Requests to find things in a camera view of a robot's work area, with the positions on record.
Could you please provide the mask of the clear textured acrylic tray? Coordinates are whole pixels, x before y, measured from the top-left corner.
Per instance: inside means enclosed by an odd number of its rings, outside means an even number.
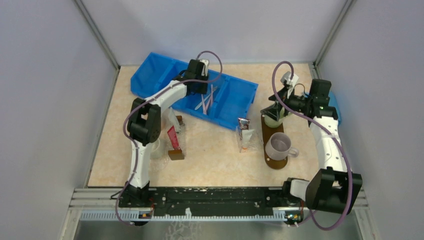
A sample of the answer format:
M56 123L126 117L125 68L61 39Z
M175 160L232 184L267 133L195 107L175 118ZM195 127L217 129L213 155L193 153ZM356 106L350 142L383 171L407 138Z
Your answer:
M236 127L236 141L240 153L257 152L263 147L262 136L257 129Z

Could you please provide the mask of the green ceramic mug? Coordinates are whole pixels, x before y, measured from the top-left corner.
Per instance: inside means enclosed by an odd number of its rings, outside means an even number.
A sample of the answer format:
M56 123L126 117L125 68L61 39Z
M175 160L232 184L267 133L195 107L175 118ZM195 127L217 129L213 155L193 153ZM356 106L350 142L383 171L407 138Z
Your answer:
M280 125L283 124L284 120L287 118L287 116L282 116L279 120L274 120L273 118L264 115L263 116L263 120L266 126L268 126L269 128L278 128Z

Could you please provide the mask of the cream speckled ceramic mug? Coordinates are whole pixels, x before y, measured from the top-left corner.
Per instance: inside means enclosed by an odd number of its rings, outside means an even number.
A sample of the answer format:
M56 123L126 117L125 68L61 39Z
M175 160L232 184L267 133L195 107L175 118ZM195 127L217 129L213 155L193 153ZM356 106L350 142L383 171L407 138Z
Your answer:
M163 139L158 138L152 145L150 157L152 159L160 159L165 154L166 144Z

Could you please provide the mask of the white tube orange cap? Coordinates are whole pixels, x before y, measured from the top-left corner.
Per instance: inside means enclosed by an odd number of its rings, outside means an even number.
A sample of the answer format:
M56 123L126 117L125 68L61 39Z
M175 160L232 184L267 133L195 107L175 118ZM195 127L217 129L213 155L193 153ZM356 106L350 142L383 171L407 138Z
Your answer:
M251 141L255 131L255 129L241 130L240 144L242 152L247 151L251 147Z

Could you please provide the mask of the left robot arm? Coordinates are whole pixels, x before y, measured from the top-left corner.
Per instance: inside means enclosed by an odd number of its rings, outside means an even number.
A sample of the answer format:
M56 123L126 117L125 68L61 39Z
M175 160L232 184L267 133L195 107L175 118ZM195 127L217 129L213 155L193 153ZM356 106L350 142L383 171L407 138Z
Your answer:
M175 102L192 93L206 93L209 61L192 59L163 89L146 99L136 98L124 123L124 134L131 141L132 171L120 199L130 197L132 203L144 207L149 203L149 167L154 143L162 129L162 114Z

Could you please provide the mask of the blue divided storage bin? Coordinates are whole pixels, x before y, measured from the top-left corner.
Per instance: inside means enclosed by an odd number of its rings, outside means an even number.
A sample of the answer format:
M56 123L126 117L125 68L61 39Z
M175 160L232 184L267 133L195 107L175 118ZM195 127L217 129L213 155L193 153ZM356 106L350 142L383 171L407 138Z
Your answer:
M147 98L163 89L172 78L188 68L188 63L151 52L130 79L131 92ZM213 94L213 103L208 107L207 114L202 108L195 110L201 102L201 95L194 94L184 97L172 105L172 108L219 125L235 130L238 118L245 118L251 104L254 102L258 84L231 75L222 74L213 82L217 90Z

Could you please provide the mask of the grey ceramic mug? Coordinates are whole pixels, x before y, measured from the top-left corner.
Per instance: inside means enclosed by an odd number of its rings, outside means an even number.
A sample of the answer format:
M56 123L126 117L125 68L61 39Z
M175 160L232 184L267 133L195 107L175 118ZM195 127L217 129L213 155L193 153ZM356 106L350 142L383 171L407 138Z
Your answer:
M271 160L282 161L287 157L297 158L300 151L292 146L292 141L283 132L274 133L265 145L265 153Z

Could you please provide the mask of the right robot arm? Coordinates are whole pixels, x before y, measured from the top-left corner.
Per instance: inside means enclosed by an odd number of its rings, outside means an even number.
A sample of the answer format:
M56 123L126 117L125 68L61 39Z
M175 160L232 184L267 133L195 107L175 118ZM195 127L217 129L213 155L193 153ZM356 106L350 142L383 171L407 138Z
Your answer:
M282 80L278 96L293 111L310 120L308 126L315 140L319 170L312 180L288 178L281 199L287 206L303 200L312 210L341 214L350 212L361 190L363 179L358 173L348 175L348 167L338 148L340 143L337 108L331 103L328 80L313 79L310 89L295 95L295 80Z

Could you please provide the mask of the light pink toothbrush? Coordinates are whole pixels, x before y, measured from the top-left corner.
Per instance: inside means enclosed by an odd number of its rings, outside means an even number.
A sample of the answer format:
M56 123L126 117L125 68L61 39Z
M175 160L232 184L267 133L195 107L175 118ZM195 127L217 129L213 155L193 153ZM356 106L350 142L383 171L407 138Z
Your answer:
M210 107L210 106L212 105L212 103L213 103L213 99L214 99L213 94L214 94L214 92L215 92L215 89L214 89L214 85L212 84L212 85L211 85L210 97L209 97L209 100L208 100L208 106L209 106L209 107Z

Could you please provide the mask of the white tube black cap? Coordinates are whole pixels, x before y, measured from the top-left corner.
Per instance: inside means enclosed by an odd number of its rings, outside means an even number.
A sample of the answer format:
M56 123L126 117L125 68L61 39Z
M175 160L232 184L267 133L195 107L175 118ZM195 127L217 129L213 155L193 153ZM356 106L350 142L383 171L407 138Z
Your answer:
M175 132L180 133L181 125L172 107L169 108L167 117L168 117L169 124L172 127L174 127Z

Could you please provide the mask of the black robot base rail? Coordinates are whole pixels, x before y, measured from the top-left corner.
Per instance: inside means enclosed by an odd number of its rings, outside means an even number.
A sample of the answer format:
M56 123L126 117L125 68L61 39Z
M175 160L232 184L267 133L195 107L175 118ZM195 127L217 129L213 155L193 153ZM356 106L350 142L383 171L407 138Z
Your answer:
M147 208L153 217L271 217L275 210L294 208L301 216L302 201L285 186L266 187L151 187L128 185L118 195L119 208Z

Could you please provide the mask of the blue crumpled cloth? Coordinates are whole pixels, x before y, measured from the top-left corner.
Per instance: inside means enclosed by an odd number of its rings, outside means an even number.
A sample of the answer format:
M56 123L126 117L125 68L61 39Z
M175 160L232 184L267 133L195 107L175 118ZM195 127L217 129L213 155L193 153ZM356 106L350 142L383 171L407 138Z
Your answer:
M340 109L339 109L339 105L338 105L336 96L332 91L329 92L328 96L329 96L328 105L331 106L331 107L335 107L336 113L337 113L337 116L338 116L338 120L337 120L338 124L337 125L339 126L342 123L342 116L341 116L341 113L340 113Z

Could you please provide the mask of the clear holder with wooden ends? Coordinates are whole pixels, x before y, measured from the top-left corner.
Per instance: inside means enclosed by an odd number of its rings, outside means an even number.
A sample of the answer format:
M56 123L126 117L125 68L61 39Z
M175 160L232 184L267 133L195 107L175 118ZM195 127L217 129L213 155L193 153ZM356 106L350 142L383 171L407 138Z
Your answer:
M167 154L171 161L184 160L185 154L185 123L182 115L176 116L179 130L171 124L167 124L165 130L169 139L170 147L168 147Z

